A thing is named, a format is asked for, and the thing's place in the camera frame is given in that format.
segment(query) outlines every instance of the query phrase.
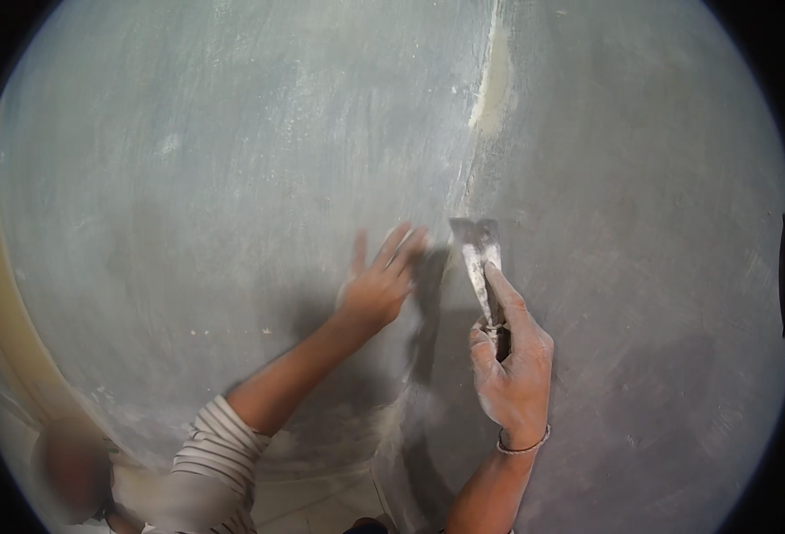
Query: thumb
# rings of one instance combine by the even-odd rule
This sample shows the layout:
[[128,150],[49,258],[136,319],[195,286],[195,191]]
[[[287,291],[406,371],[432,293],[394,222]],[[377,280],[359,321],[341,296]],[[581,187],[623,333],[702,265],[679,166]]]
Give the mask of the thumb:
[[469,331],[469,357],[477,371],[489,371],[495,362],[496,348],[493,341],[478,325]]

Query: right hand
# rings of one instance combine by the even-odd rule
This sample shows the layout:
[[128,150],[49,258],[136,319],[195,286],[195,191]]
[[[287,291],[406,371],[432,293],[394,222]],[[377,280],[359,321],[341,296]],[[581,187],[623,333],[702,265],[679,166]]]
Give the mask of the right hand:
[[493,341],[483,330],[484,319],[472,326],[469,355],[475,369],[475,390],[487,416],[505,429],[505,445],[515,450],[528,449],[546,432],[555,344],[529,315],[523,297],[498,267],[487,262],[484,274],[511,331],[511,351],[499,363]]

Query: putty knife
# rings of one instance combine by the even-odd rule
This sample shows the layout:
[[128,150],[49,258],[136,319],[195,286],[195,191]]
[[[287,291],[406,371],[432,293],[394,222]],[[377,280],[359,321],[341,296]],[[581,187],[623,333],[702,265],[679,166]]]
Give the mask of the putty knife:
[[493,289],[484,276],[484,265],[493,262],[502,269],[502,252],[499,247],[499,223],[495,219],[449,219],[455,241],[461,247],[467,274],[479,299],[484,318],[487,320],[487,335],[496,347],[496,359],[507,358],[511,346],[511,332],[505,327],[505,318]]

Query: shirt sleeve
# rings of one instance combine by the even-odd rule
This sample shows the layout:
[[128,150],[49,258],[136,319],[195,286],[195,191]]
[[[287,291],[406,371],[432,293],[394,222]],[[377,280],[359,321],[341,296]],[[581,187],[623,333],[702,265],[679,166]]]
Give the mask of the shirt sleeve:
[[271,438],[241,421],[222,396],[199,411],[188,434],[173,457],[158,529],[144,532],[220,532],[221,523],[223,532],[254,532],[256,463]]
[[190,439],[173,458],[172,473],[195,473],[220,480],[250,504],[256,462],[271,438],[251,429],[222,396],[197,414]]

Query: wrist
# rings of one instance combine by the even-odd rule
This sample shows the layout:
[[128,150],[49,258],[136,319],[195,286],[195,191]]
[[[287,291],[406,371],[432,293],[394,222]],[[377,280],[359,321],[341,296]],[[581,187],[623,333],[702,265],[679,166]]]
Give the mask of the wrist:
[[541,441],[545,433],[546,427],[540,431],[534,428],[503,428],[502,442],[511,450],[526,450]]
[[378,333],[378,330],[367,324],[365,320],[355,317],[344,309],[337,310],[327,320],[327,326],[337,338],[349,340],[359,346],[363,346]]

